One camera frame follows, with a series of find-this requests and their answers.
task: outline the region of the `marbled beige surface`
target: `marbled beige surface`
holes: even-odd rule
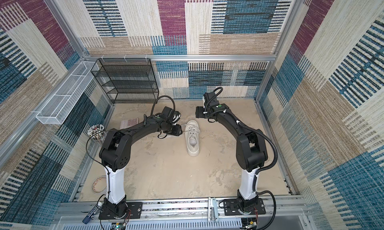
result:
[[[251,99],[220,99],[245,124],[264,131]],[[185,134],[158,139],[158,133],[150,134],[131,149],[131,160],[126,166],[124,189],[127,199],[173,199],[189,197],[235,196],[241,182],[241,168],[235,157],[236,140],[220,123],[209,123],[206,119],[195,119],[196,106],[202,101],[176,101],[176,110],[181,113],[179,124],[196,120],[200,128],[200,153],[196,157],[187,154]],[[154,112],[161,112],[170,101],[160,102]],[[124,119],[149,115],[151,104],[117,104],[107,127],[120,127]],[[269,145],[269,159],[273,153]],[[104,168],[94,162],[80,201],[96,201],[100,194],[91,190],[93,181],[104,175]],[[282,179],[279,166],[260,174],[258,190],[270,190],[275,195],[286,195],[288,191]]]

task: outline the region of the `bundle of markers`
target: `bundle of markers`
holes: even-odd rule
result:
[[[92,137],[94,140],[103,140],[105,137],[105,128],[101,124],[93,125],[87,131],[88,137]]]

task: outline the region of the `white wire basket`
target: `white wire basket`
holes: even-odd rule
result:
[[[95,62],[81,62],[51,99],[44,105],[41,111],[36,115],[36,118],[42,124],[63,124],[74,105],[91,82],[93,78],[91,69],[97,71],[99,70],[99,66],[95,64]]]

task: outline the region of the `wire mesh rack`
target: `wire mesh rack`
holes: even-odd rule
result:
[[[81,62],[65,80],[36,118],[42,124],[63,124],[84,90],[93,79],[91,70],[98,69],[95,62]]]
[[[112,103],[153,103],[159,96],[149,59],[107,58],[95,65],[91,72]]]

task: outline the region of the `white sneaker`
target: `white sneaker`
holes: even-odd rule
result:
[[[195,120],[189,121],[185,126],[185,140],[187,141],[187,152],[190,156],[199,154],[199,125]]]

